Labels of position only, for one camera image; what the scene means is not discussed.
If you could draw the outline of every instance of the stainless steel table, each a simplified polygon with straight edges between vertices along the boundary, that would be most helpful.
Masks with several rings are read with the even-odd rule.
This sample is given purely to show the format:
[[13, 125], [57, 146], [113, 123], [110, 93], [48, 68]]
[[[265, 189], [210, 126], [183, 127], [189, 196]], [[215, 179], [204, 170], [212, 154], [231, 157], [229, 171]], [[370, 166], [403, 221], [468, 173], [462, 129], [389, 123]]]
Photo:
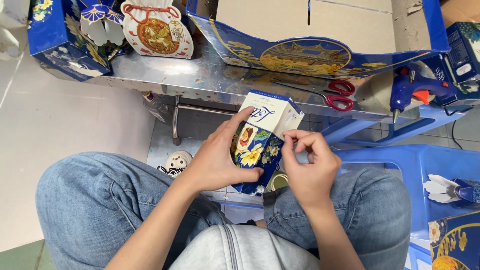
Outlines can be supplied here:
[[[253, 88], [291, 97], [304, 113], [392, 122], [392, 113], [372, 97], [368, 78], [352, 82], [357, 87], [355, 95], [351, 96], [355, 101], [354, 108], [347, 112], [337, 111], [329, 107], [319, 95], [270, 82], [271, 77], [288, 78], [327, 89], [329, 80], [228, 66], [202, 35], [194, 35], [194, 39], [195, 52], [191, 60], [146, 57], [132, 51], [114, 58], [111, 61], [112, 72], [109, 74], [85, 82], [235, 105], [241, 105], [248, 91]], [[44, 68], [59, 78], [67, 79], [67, 76], [57, 70]], [[419, 110], [412, 109], [402, 113], [397, 123], [410, 122], [419, 117]]]

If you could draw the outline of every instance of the red scissor handle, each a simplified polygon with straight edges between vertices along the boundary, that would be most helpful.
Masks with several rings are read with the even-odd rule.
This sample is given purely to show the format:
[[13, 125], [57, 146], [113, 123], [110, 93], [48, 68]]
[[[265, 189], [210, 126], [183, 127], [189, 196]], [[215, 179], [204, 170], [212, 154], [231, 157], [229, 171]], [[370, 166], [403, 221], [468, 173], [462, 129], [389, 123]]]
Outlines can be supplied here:
[[[343, 85], [347, 88], [347, 90], [338, 88], [337, 85]], [[337, 91], [343, 96], [351, 96], [355, 92], [355, 86], [351, 82], [347, 82], [344, 80], [332, 81], [331, 83], [328, 84], [328, 88], [331, 90]]]
[[[333, 96], [333, 95], [328, 95], [326, 96], [327, 103], [330, 107], [334, 108], [335, 110], [339, 111], [349, 111], [353, 108], [353, 101], [347, 97], [342, 97], [342, 96]], [[346, 103], [347, 107], [345, 109], [339, 108], [337, 105], [334, 104], [334, 101], [339, 101], [341, 103]]]

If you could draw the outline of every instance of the bottle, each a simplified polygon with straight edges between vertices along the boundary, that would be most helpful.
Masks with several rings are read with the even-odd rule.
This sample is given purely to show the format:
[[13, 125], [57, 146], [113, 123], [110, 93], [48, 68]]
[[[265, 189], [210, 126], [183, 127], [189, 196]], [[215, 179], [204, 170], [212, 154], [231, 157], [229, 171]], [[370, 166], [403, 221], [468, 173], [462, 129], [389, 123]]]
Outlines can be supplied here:
[[157, 119], [164, 123], [171, 122], [168, 121], [171, 118], [168, 107], [160, 96], [155, 96], [152, 92], [142, 92], [142, 95], [145, 98], [144, 106], [157, 117]]

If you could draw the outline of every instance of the person's left hand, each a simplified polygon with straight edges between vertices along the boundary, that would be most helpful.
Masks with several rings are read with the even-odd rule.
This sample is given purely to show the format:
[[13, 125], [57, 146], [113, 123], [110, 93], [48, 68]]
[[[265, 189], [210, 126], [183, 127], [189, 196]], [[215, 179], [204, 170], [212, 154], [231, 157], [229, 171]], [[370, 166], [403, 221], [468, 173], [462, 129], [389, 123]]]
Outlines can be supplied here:
[[244, 108], [223, 122], [202, 143], [195, 157], [175, 181], [182, 181], [197, 192], [258, 181], [263, 169], [241, 169], [233, 163], [230, 155], [232, 138], [240, 122], [252, 112], [253, 106]]

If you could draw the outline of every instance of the hand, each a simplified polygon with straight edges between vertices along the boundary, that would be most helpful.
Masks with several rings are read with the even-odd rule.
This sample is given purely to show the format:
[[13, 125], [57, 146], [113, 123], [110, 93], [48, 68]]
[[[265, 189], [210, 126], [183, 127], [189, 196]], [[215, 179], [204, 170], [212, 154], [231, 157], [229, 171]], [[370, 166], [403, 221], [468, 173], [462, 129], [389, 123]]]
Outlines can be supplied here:
[[[320, 133], [293, 129], [285, 131], [283, 136], [282, 157], [288, 185], [300, 205], [304, 209], [331, 205], [330, 189], [342, 160], [330, 150]], [[294, 142], [297, 143], [296, 153], [307, 151], [309, 163], [297, 161]]]
[[252, 112], [253, 106], [249, 106], [223, 122], [202, 143], [195, 157], [175, 181], [187, 183], [196, 192], [258, 181], [263, 169], [241, 169], [233, 163], [230, 155], [232, 138], [240, 122]]

